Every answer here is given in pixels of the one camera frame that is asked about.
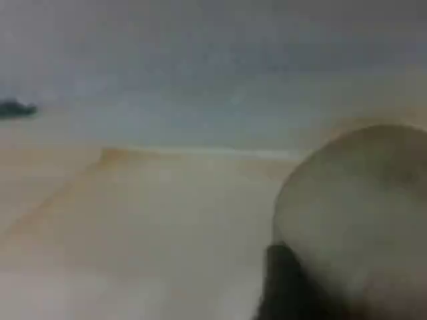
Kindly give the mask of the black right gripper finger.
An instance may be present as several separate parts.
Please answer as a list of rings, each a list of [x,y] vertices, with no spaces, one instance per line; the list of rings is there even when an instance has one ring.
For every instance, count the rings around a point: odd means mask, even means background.
[[[287,245],[270,245],[256,319],[336,319],[333,301]]]

